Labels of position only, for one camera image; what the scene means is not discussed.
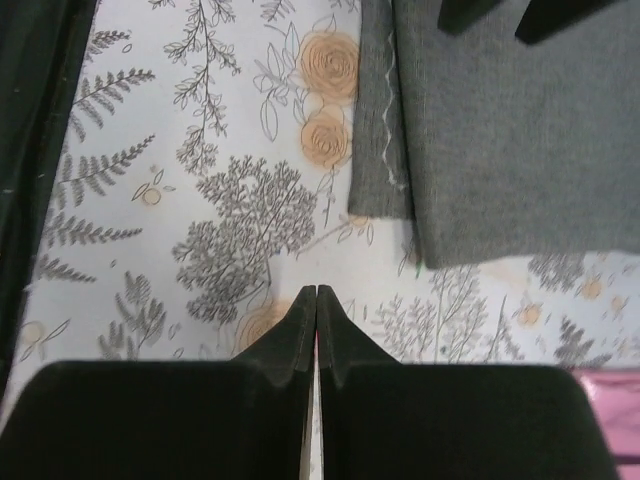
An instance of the gray wool fabric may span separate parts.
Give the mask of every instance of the gray wool fabric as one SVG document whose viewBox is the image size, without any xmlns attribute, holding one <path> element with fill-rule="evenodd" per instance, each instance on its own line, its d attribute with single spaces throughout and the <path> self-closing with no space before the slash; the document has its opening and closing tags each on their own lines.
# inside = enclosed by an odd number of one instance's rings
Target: gray wool fabric
<svg viewBox="0 0 640 480">
<path fill-rule="evenodd" d="M 362 25 L 349 207 L 413 218 L 391 0 L 363 2 Z"/>
<path fill-rule="evenodd" d="M 456 38 L 436 27 L 440 3 L 394 1 L 394 59 L 371 22 L 391 17 L 389 3 L 363 2 L 350 212 L 415 218 L 432 268 L 640 252 L 640 2 L 534 46 L 514 37 L 527 0 L 504 2 Z M 385 122 L 381 73 L 393 64 L 402 115 Z M 401 133 L 385 158 L 387 128 Z M 389 165 L 409 189 L 387 185 Z"/>
</svg>

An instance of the gray branch print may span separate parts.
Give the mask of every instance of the gray branch print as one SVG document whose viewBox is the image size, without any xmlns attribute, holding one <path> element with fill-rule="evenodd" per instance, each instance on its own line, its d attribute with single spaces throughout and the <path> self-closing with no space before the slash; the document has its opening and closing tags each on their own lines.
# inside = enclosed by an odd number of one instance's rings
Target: gray branch print
<svg viewBox="0 0 640 480">
<path fill-rule="evenodd" d="M 107 335 L 98 337 L 102 356 L 108 360 L 138 360 L 143 347 L 153 347 L 162 337 L 167 319 L 164 304 L 151 297 L 151 285 L 144 275 L 125 273 L 124 298 L 116 293 L 119 321 L 109 324 Z"/>
<path fill-rule="evenodd" d="M 118 42 L 130 39 L 130 35 L 126 32 L 120 32 L 118 30 L 101 30 L 96 32 L 94 28 L 95 24 L 94 27 L 92 27 L 91 35 L 87 42 L 87 49 L 84 54 L 85 63 L 93 63 L 93 57 L 95 55 L 100 55 Z"/>
<path fill-rule="evenodd" d="M 507 297 L 502 299 L 502 306 L 500 307 L 500 315 L 498 318 L 498 327 L 496 328 L 496 334 L 486 338 L 486 343 L 489 347 L 484 361 L 489 363 L 498 363 L 503 360 L 502 352 L 509 357 L 510 360 L 522 361 L 525 359 L 524 355 L 520 352 L 520 346 L 513 341 L 511 335 L 511 325 L 507 321 L 505 315 L 505 304 L 507 303 Z"/>
<path fill-rule="evenodd" d="M 93 283 L 97 280 L 96 277 L 75 270 L 68 263 L 62 263 L 60 258 L 50 258 L 46 253 L 38 257 L 34 277 L 38 280 L 66 280 L 79 283 Z"/>
<path fill-rule="evenodd" d="M 115 115 L 114 101 L 124 103 L 123 93 L 129 93 L 132 86 L 150 82 L 156 77 L 151 70 L 136 70 L 132 68 L 129 73 L 120 70 L 117 74 L 107 72 L 106 79 L 97 75 L 93 83 L 86 77 L 80 81 L 76 99 L 69 115 L 69 127 L 78 136 L 81 142 L 86 139 L 85 125 L 81 120 L 80 112 L 98 128 L 104 126 L 103 112 Z"/>
<path fill-rule="evenodd" d="M 160 2 L 151 3 L 154 8 L 162 6 Z M 230 0 L 190 0 L 187 13 L 186 37 L 166 45 L 164 51 L 174 63 L 185 66 L 189 54 L 204 53 L 203 64 L 193 66 L 191 77 L 176 85 L 174 100 L 183 110 L 190 102 L 195 103 L 193 116 L 200 120 L 187 128 L 187 138 L 176 156 L 188 173 L 206 175 L 215 165 L 218 153 L 216 145 L 206 140 L 206 132 L 213 130 L 217 137 L 227 133 L 226 106 L 222 104 L 222 95 L 212 90 L 215 85 L 212 64 L 217 63 L 220 70 L 230 70 L 232 76 L 240 73 L 234 46 L 220 41 L 215 29 L 220 23 L 235 22 L 236 17 Z"/>
<path fill-rule="evenodd" d="M 529 272 L 540 280 L 540 286 L 550 292 L 567 293 L 584 275 L 585 254 L 536 255 L 529 262 Z"/>
<path fill-rule="evenodd" d="M 554 352 L 560 366 L 602 368 L 611 360 L 612 355 L 608 353 L 589 358 L 594 340 L 583 341 L 584 333 L 583 328 L 578 328 L 568 317 L 563 317 L 560 325 L 560 346 Z"/>
<path fill-rule="evenodd" d="M 149 3 L 152 5 L 153 10 L 158 7 L 166 7 L 167 5 L 171 5 L 172 7 L 176 6 L 174 0 L 149 0 Z"/>
<path fill-rule="evenodd" d="M 55 216 L 50 213 L 49 216 L 51 216 L 51 221 L 45 224 L 42 232 L 42 241 L 48 248 L 55 245 L 75 245 L 76 243 L 80 245 L 104 244 L 125 240 L 142 233 L 141 228 L 118 230 L 96 226 L 93 222 L 87 222 L 75 216 L 67 219 L 64 211 Z"/>
<path fill-rule="evenodd" d="M 360 0 L 329 0 L 331 8 L 348 8 L 349 13 L 360 11 Z"/>
<path fill-rule="evenodd" d="M 315 194 L 286 162 L 273 171 L 266 165 L 264 159 L 232 157 L 226 173 L 197 184 L 222 219 L 194 222 L 173 248 L 184 264 L 177 281 L 201 292 L 187 304 L 198 320 L 232 322 L 237 304 L 271 285 L 269 259 L 283 250 L 296 252 L 313 238 Z"/>
<path fill-rule="evenodd" d="M 71 190 L 73 205 L 75 207 L 82 204 L 85 198 L 85 190 L 105 196 L 105 188 L 116 184 L 114 176 L 125 174 L 125 169 L 131 166 L 131 162 L 138 158 L 151 144 L 155 135 L 145 138 L 141 143 L 134 145 L 129 150 L 122 150 L 114 153 L 111 157 L 102 155 L 85 157 L 81 156 L 74 175 L 74 159 L 66 150 L 63 151 L 62 159 L 56 182 L 53 185 L 51 198 L 56 201 L 59 209 L 64 209 L 67 205 L 68 191 Z"/>
<path fill-rule="evenodd" d="M 275 22 L 296 11 L 292 0 L 271 0 L 260 5 L 261 17 L 267 22 Z"/>
<path fill-rule="evenodd" d="M 465 361 L 481 339 L 486 298 L 478 297 L 478 269 L 464 266 L 434 273 L 429 300 L 415 299 L 403 306 L 396 295 L 376 311 L 374 324 L 382 327 L 382 340 L 402 360 Z"/>
</svg>

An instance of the orange rose print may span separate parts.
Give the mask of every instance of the orange rose print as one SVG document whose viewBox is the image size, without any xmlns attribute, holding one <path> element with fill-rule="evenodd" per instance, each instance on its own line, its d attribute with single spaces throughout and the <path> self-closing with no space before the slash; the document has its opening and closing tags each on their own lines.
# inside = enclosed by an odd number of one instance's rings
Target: orange rose print
<svg viewBox="0 0 640 480">
<path fill-rule="evenodd" d="M 523 327 L 533 327 L 540 320 L 541 314 L 542 311 L 539 304 L 529 304 L 520 310 L 518 323 Z"/>
<path fill-rule="evenodd" d="M 312 114 L 300 134 L 302 152 L 314 165 L 331 169 L 342 166 L 351 152 L 351 133 L 344 112 L 336 105 Z"/>
<path fill-rule="evenodd" d="M 309 89 L 328 103 L 352 103 L 358 87 L 358 45 L 351 37 L 312 32 L 302 41 L 297 64 Z"/>
<path fill-rule="evenodd" d="M 600 276 L 588 278 L 580 287 L 580 294 L 587 300 L 595 300 L 602 293 L 603 287 Z"/>
<path fill-rule="evenodd" d="M 276 301 L 272 305 L 257 308 L 242 320 L 236 336 L 235 352 L 240 353 L 267 333 L 289 311 L 291 302 Z"/>
</svg>

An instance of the dark green fabric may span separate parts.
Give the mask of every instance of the dark green fabric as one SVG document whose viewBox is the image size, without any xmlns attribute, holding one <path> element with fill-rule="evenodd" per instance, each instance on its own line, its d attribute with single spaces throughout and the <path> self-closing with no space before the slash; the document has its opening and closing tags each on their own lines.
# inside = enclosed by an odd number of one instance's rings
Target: dark green fabric
<svg viewBox="0 0 640 480">
<path fill-rule="evenodd" d="M 0 394 L 95 0 L 0 1 Z"/>
<path fill-rule="evenodd" d="M 616 480 L 582 389 L 560 369 L 354 366 L 339 479 Z"/>
</svg>

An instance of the gray tree print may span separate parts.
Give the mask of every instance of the gray tree print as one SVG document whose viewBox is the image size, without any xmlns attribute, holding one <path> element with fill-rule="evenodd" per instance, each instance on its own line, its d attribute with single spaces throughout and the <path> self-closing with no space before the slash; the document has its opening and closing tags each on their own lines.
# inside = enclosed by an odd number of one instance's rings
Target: gray tree print
<svg viewBox="0 0 640 480">
<path fill-rule="evenodd" d="M 529 272 L 538 277 L 540 286 L 550 292 L 567 293 L 584 275 L 585 254 L 536 255 L 529 262 Z"/>
<path fill-rule="evenodd" d="M 594 340 L 584 340 L 584 333 L 583 328 L 578 328 L 568 317 L 563 317 L 560 325 L 560 346 L 554 352 L 560 366 L 601 368 L 611 360 L 612 355 L 608 353 L 589 357 Z"/>
<path fill-rule="evenodd" d="M 144 275 L 125 273 L 125 293 L 116 293 L 120 320 L 109 324 L 109 332 L 98 337 L 98 347 L 108 360 L 137 360 L 143 347 L 153 347 L 162 337 L 167 319 L 164 304 L 151 296 L 151 285 Z"/>
<path fill-rule="evenodd" d="M 486 298 L 478 296 L 478 274 L 475 266 L 438 270 L 428 300 L 404 306 L 396 296 L 381 305 L 373 323 L 382 327 L 384 346 L 402 360 L 468 360 L 487 317 Z"/>
<path fill-rule="evenodd" d="M 152 0 L 153 8 L 175 6 L 174 2 Z M 174 63 L 187 65 L 190 54 L 199 54 L 201 63 L 191 67 L 192 74 L 176 85 L 174 104 L 184 110 L 190 103 L 196 105 L 193 116 L 198 122 L 187 128 L 187 138 L 177 151 L 178 161 L 188 173 L 206 175 L 215 165 L 217 146 L 206 139 L 206 132 L 213 130 L 217 137 L 227 134 L 224 123 L 226 106 L 222 95 L 213 91 L 215 80 L 212 65 L 220 70 L 229 70 L 232 75 L 240 73 L 234 46 L 216 37 L 216 28 L 222 23 L 236 20 L 230 0 L 190 0 L 187 8 L 185 38 L 164 47 Z"/>
<path fill-rule="evenodd" d="M 194 222 L 173 248 L 183 264 L 177 280 L 200 295 L 187 304 L 204 322 L 225 324 L 237 304 L 271 285 L 269 259 L 297 252 L 315 233 L 317 198 L 300 183 L 300 173 L 280 162 L 232 157 L 226 173 L 202 179 L 198 191 L 216 206 L 220 222 Z"/>
</svg>

